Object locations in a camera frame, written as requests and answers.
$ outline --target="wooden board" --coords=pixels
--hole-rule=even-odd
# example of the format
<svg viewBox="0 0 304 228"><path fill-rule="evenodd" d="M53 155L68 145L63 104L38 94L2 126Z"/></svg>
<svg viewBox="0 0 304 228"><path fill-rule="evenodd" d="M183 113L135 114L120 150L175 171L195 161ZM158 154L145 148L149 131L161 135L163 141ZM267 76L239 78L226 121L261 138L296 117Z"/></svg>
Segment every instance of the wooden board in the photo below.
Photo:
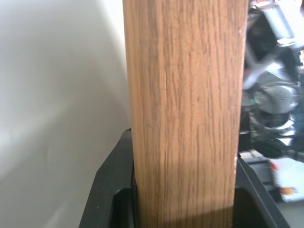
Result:
<svg viewBox="0 0 304 228"><path fill-rule="evenodd" d="M247 1L123 3L141 227L229 227Z"/></svg>

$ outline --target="blurry background object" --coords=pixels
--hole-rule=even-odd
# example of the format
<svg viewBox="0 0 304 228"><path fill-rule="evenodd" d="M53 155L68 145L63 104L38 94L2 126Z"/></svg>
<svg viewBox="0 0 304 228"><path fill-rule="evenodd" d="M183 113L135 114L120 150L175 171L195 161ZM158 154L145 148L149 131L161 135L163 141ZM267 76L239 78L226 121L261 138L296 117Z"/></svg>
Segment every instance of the blurry background object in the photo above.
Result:
<svg viewBox="0 0 304 228"><path fill-rule="evenodd" d="M78 227L130 127L121 0L0 0L0 227Z"/></svg>

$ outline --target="wood grain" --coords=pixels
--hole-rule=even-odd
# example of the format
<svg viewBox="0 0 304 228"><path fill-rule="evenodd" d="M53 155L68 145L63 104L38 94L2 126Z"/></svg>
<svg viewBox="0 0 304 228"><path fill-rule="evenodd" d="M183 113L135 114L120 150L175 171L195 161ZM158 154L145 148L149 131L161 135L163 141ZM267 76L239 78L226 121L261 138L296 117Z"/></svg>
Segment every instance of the wood grain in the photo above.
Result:
<svg viewBox="0 0 304 228"><path fill-rule="evenodd" d="M229 227L247 1L123 3L141 227Z"/></svg>

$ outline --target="wooden post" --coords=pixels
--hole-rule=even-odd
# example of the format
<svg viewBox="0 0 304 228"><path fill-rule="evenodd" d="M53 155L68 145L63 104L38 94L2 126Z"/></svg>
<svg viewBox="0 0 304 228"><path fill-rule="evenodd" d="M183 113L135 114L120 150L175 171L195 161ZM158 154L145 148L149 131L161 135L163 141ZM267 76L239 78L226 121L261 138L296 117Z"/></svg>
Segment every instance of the wooden post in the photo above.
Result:
<svg viewBox="0 0 304 228"><path fill-rule="evenodd" d="M229 227L248 2L123 3L141 227Z"/></svg>

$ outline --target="white wall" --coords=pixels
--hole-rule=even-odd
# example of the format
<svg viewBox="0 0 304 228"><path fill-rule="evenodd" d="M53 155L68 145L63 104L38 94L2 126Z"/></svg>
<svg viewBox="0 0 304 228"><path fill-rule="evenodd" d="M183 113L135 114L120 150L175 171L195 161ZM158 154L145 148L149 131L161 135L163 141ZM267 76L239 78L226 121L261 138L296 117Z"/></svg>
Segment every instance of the white wall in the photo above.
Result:
<svg viewBox="0 0 304 228"><path fill-rule="evenodd" d="M0 0L0 227L77 227L130 127L121 0Z"/></svg>

